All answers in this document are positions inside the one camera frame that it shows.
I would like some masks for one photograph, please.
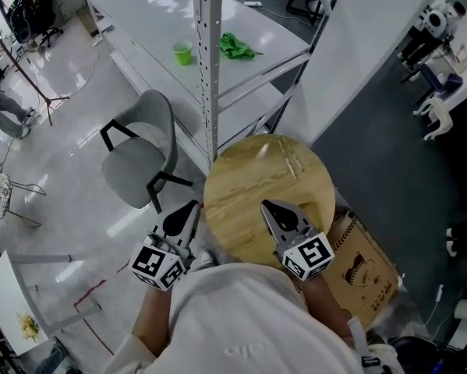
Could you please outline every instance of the dark gray floor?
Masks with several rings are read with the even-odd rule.
[[[252,1],[261,1],[278,15],[294,16],[285,11],[288,0]],[[311,42],[316,28],[262,13]],[[449,260],[444,248],[446,227],[467,211],[467,185],[461,192],[463,176],[453,173],[453,163],[460,165],[442,147],[443,137],[423,141],[429,130],[412,111],[426,84],[423,79],[401,84],[406,75],[391,57],[313,148],[339,192],[405,274],[405,285],[424,319],[434,307],[439,284],[445,285],[429,322],[432,333],[453,312],[467,280],[467,259]],[[274,85],[284,92],[293,76],[294,71]],[[450,320],[445,322],[438,339],[453,327]]]

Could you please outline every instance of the glossy floor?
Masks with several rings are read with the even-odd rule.
[[[136,92],[104,45],[92,47],[93,39],[80,21],[75,19],[64,29],[65,34],[43,56],[29,54],[30,63],[23,58],[21,64],[47,96],[70,95],[71,99],[55,105],[53,126],[48,124],[44,104],[39,104],[40,120],[26,139],[13,142],[4,167],[13,181],[35,183],[46,191],[46,196],[37,196],[15,189],[11,202],[12,210],[43,226],[31,229],[7,214],[0,221],[0,251],[82,257],[71,264],[23,266],[23,272],[28,284],[39,286],[36,297],[47,319],[74,314],[73,303],[106,279],[92,294],[103,311],[89,321],[114,351],[130,331],[145,289],[127,270],[117,270],[129,260],[135,242],[152,228],[156,213],[152,206],[137,210],[121,201],[100,169],[108,152],[98,131],[137,99]],[[0,86],[23,107],[37,106],[35,91],[12,70]],[[133,130],[152,139],[154,132],[148,128],[138,124]],[[122,139],[119,134],[113,136]],[[164,142],[163,137],[153,138]],[[10,142],[0,131],[0,163]],[[164,208],[202,199],[204,176],[182,151],[177,175],[193,181],[193,187],[167,184],[159,194]],[[202,225],[198,238],[210,238]],[[79,308],[89,304],[86,300]],[[68,327],[62,340],[86,373],[99,372],[110,358],[84,323]],[[50,347],[41,345],[28,354],[29,369]]]

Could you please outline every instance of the gray chair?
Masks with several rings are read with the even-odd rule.
[[[135,122],[149,123],[162,130],[168,137],[167,148],[161,151],[126,128]],[[112,127],[129,136],[115,148],[107,133]],[[192,185],[192,182],[172,175],[178,150],[171,104],[162,93],[145,91],[132,107],[112,119],[100,134],[110,151],[101,164],[103,176],[110,188],[129,205],[143,208],[152,201],[160,213],[162,209],[157,194],[165,182]]]

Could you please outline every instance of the wooden board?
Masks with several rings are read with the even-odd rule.
[[[80,22],[83,23],[87,32],[91,37],[95,37],[98,34],[98,28],[94,22],[93,16],[91,15],[90,10],[84,6],[77,10],[77,16],[80,19]]]
[[[335,259],[325,281],[339,305],[369,328],[398,290],[398,272],[356,217],[340,217],[327,237]]]
[[[328,232],[334,218],[335,194],[330,175],[314,152],[282,136],[297,176],[294,178],[278,137],[251,136],[226,149],[207,176],[203,203],[212,232],[229,253],[244,262],[279,268],[273,256],[275,242],[261,214],[261,201],[280,199],[299,205],[313,224]]]

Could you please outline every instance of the green cloth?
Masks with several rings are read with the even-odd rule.
[[[221,36],[220,48],[221,52],[230,59],[254,58],[257,54],[263,54],[253,51],[247,44],[230,33]]]

